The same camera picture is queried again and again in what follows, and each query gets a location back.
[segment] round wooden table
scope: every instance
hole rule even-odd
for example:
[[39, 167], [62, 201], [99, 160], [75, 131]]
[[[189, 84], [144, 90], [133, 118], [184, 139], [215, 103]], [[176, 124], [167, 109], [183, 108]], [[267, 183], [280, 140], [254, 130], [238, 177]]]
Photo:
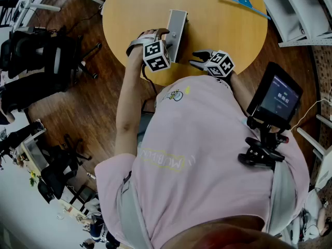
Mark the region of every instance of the round wooden table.
[[[266, 13], [263, 0], [250, 0]], [[182, 41], [179, 64], [169, 70], [146, 75], [154, 83], [167, 86], [176, 80], [202, 75], [190, 66], [192, 52], [203, 49], [222, 50], [230, 54], [237, 74], [258, 56], [267, 33], [268, 20], [229, 0], [106, 0], [103, 28], [115, 57], [125, 66], [126, 49], [143, 31], [167, 28], [170, 10], [188, 12], [188, 25]]]

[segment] shoulder strap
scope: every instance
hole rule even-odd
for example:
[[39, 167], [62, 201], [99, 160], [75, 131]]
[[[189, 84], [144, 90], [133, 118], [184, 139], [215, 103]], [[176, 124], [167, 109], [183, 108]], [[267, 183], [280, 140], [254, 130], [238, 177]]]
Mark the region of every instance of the shoulder strap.
[[267, 233], [281, 233], [293, 220], [296, 204], [296, 186], [285, 161], [276, 162], [271, 193], [270, 220]]
[[135, 249], [153, 249], [132, 177], [117, 193], [117, 209], [124, 237]]

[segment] blue squeegee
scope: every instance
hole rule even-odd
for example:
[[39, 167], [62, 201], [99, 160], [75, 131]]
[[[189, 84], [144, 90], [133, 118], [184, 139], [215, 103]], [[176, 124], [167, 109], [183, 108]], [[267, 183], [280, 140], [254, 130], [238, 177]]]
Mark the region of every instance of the blue squeegee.
[[232, 1], [234, 1], [236, 3], [239, 3], [239, 4], [241, 4], [241, 5], [245, 6], [245, 7], [249, 8], [249, 9], [251, 9], [251, 10], [253, 10], [253, 11], [259, 13], [259, 14], [261, 14], [263, 17], [266, 17], [267, 19], [271, 20], [271, 18], [268, 15], [260, 12], [256, 8], [253, 8], [253, 5], [250, 3], [249, 0], [232, 0]]

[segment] wooden floor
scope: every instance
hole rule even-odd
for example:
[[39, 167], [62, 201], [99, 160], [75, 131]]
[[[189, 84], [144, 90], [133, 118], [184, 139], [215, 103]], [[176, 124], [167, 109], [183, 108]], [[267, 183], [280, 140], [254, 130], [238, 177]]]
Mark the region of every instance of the wooden floor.
[[[49, 30], [58, 30], [63, 25], [70, 28], [79, 19], [92, 16], [99, 7], [91, 0], [45, 0], [44, 2], [62, 8], [60, 12], [37, 11], [41, 26], [46, 26]], [[38, 19], [34, 17], [30, 25], [38, 26]], [[107, 45], [101, 16], [96, 15], [91, 20], [79, 23], [70, 33], [71, 37], [78, 35], [84, 35], [83, 51], [97, 43], [103, 44], [103, 48], [97, 54], [86, 60], [86, 67], [91, 72], [98, 73], [99, 78], [94, 80], [87, 75], [82, 75], [79, 83], [66, 93], [55, 94], [31, 105], [29, 116], [32, 120], [37, 118], [42, 120], [48, 130], [45, 139], [50, 145], [63, 143], [63, 135], [66, 133], [74, 139], [83, 138], [82, 152], [93, 157], [91, 161], [84, 163], [84, 167], [94, 173], [94, 167], [98, 163], [113, 156], [116, 109], [125, 68], [116, 60]], [[299, 113], [292, 121], [295, 123], [316, 101], [314, 73], [307, 47], [279, 48], [277, 42], [273, 23], [269, 22], [266, 42], [261, 53], [254, 63], [241, 73], [240, 79], [254, 93], [268, 62], [278, 63], [305, 90]], [[141, 85], [144, 90], [142, 100], [153, 97], [153, 91], [148, 82], [141, 79]], [[315, 114], [316, 108], [313, 108], [305, 120], [312, 118]], [[306, 125], [304, 129], [314, 137], [316, 136], [315, 121]], [[306, 157], [308, 166], [311, 167], [312, 148], [297, 132], [294, 132], [294, 135]], [[96, 190], [95, 181], [88, 178], [82, 168], [71, 183], [75, 188], [86, 183]]]

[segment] pink t-shirt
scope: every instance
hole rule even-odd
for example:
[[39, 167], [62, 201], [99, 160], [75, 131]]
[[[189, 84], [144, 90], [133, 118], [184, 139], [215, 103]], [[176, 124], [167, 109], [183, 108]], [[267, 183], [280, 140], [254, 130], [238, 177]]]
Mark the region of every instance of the pink t-shirt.
[[[163, 89], [137, 156], [122, 154], [95, 168], [103, 218], [126, 243], [116, 207], [132, 171], [151, 242], [160, 249], [180, 232], [236, 215], [269, 218], [273, 172], [238, 161], [245, 138], [255, 137], [229, 86], [210, 76], [187, 77]], [[293, 135], [285, 155], [297, 187], [298, 215], [308, 194], [309, 172]]]

